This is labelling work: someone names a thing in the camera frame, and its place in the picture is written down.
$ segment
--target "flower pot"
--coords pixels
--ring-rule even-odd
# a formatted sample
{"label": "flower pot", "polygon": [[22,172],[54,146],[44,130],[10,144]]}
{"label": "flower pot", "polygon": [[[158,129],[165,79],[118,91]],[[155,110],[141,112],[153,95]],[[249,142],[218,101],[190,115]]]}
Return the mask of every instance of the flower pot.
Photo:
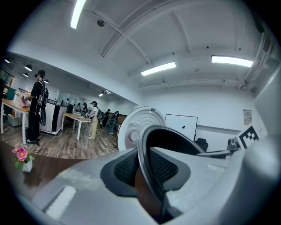
{"label": "flower pot", "polygon": [[32,169],[32,160],[30,160],[29,162],[25,163],[23,165],[23,169],[22,170],[29,173],[31,171],[31,169]]}

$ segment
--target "mesh panel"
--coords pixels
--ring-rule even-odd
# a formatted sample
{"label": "mesh panel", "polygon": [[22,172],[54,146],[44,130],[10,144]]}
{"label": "mesh panel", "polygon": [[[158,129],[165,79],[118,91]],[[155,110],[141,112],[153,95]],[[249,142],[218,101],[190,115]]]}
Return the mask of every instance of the mesh panel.
{"label": "mesh panel", "polygon": [[177,174],[178,167],[157,153],[150,151],[150,158],[154,175],[161,185]]}
{"label": "mesh panel", "polygon": [[[162,185],[178,172],[178,167],[157,153],[150,151],[151,166],[157,180]],[[139,167],[137,152],[130,155],[114,167],[115,176],[130,186],[134,186],[135,175]]]}
{"label": "mesh panel", "polygon": [[138,167],[138,157],[137,152],[135,152],[114,167],[114,174],[119,180],[134,186]]}

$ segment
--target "white wall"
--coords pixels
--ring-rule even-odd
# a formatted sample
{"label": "white wall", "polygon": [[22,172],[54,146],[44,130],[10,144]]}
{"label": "white wall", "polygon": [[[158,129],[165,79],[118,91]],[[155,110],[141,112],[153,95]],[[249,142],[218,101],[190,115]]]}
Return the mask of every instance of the white wall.
{"label": "white wall", "polygon": [[128,115],[134,110],[136,104],[130,102],[121,97],[113,97],[109,100],[107,108],[111,110],[112,113],[119,111],[119,114]]}
{"label": "white wall", "polygon": [[123,69],[96,50],[87,35],[93,18],[83,14],[77,29],[70,27],[73,5],[40,7],[21,27],[8,51],[37,59],[95,83],[135,103],[141,92]]}
{"label": "white wall", "polygon": [[151,106],[163,116],[175,114],[197,116],[197,138],[209,143],[208,151],[223,150],[228,138],[234,137],[244,126],[243,110],[252,110],[252,123],[262,137],[263,123],[255,110],[251,93],[211,87],[186,87],[145,92],[140,106]]}

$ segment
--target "person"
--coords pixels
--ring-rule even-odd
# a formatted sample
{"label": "person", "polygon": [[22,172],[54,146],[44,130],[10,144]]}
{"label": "person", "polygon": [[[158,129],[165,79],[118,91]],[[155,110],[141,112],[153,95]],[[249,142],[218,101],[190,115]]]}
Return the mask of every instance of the person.
{"label": "person", "polygon": [[78,105],[75,107],[75,111],[79,111],[81,105],[80,105],[80,102],[78,103]]}
{"label": "person", "polygon": [[119,118],[119,111],[116,111],[115,113],[113,113],[113,114],[111,115],[111,118],[110,118],[110,119],[113,120],[113,121],[112,121],[112,124],[110,125],[110,127],[109,127],[109,129],[108,129],[108,131],[109,131],[110,134],[113,134],[113,132],[114,132],[114,127],[115,127],[115,125],[116,125],[116,122],[117,122],[118,118]]}
{"label": "person", "polygon": [[45,77],[45,71],[39,70],[37,74],[35,74],[35,77],[37,81],[35,82],[33,89],[31,91],[30,95],[23,96],[23,100],[31,100],[31,105],[29,109],[29,116],[28,116],[28,139],[27,143],[29,144],[37,144],[39,141],[40,136],[40,115],[38,113],[39,106],[38,106],[38,97],[41,94],[41,91],[45,87],[44,84],[44,77]]}
{"label": "person", "polygon": [[105,114],[104,114],[104,120],[103,120],[103,126],[105,127],[106,126],[106,123],[109,119],[109,112],[110,112],[110,109],[108,109]]}
{"label": "person", "polygon": [[89,118],[92,117],[92,124],[91,124],[91,135],[89,136],[89,139],[96,139],[97,135],[97,125],[98,125],[98,119],[97,119],[97,113],[98,113],[98,107],[97,107],[97,102],[93,101],[93,110],[91,113],[88,115]]}
{"label": "person", "polygon": [[81,115],[82,115],[82,116],[84,116],[84,115],[86,114],[87,108],[88,108],[88,107],[87,107],[87,104],[86,104],[85,102],[83,103],[83,106],[84,106],[84,108],[83,108],[83,110],[82,110],[82,112],[81,112]]}

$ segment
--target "whiteboard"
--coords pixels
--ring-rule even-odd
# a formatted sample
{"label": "whiteboard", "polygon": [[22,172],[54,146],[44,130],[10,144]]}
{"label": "whiteboard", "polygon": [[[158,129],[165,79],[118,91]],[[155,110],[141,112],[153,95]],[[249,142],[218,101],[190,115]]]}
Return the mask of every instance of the whiteboard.
{"label": "whiteboard", "polygon": [[197,117],[166,114],[166,126],[170,127],[194,141]]}

